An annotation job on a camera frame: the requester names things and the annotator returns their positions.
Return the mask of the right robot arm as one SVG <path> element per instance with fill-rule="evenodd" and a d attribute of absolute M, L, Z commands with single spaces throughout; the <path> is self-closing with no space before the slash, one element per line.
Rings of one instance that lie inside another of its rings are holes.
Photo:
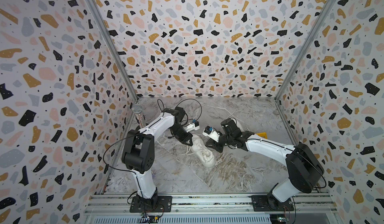
<path fill-rule="evenodd" d="M 209 148 L 220 153 L 224 147 L 242 149 L 266 156 L 287 168 L 288 178 L 276 184 L 266 195 L 267 204 L 274 210 L 299 193 L 311 193 L 320 179 L 324 178 L 324 168 L 303 143 L 297 146 L 286 145 L 250 131 L 242 131 L 234 119 L 222 121 L 221 127 L 223 133 L 213 127 L 205 127 L 203 135 L 209 138 Z"/>

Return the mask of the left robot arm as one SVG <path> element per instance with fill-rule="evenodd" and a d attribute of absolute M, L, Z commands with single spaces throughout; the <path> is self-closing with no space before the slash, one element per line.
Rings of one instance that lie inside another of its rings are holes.
<path fill-rule="evenodd" d="M 145 127 L 130 130 L 122 153 L 122 162 L 134 173 L 137 194 L 143 199 L 152 199 L 157 192 L 151 168 L 155 161 L 155 142 L 167 130 L 182 144 L 192 146 L 193 135 L 182 126 L 186 112 L 181 107 L 165 108 L 161 114 Z"/>

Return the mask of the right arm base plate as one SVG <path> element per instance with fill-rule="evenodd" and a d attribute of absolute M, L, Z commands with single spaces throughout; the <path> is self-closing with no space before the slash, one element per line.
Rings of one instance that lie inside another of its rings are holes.
<path fill-rule="evenodd" d="M 253 195 L 251 196 L 251 204 L 254 212 L 294 211 L 293 202 L 291 200 L 281 203 L 273 195 Z"/>

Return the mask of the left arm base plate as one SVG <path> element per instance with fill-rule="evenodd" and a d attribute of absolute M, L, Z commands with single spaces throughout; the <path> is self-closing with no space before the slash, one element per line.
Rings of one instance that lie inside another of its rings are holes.
<path fill-rule="evenodd" d="M 170 213 L 172 203 L 172 196 L 153 196 L 151 199 L 144 199 L 137 195 L 132 200 L 130 213 Z"/>

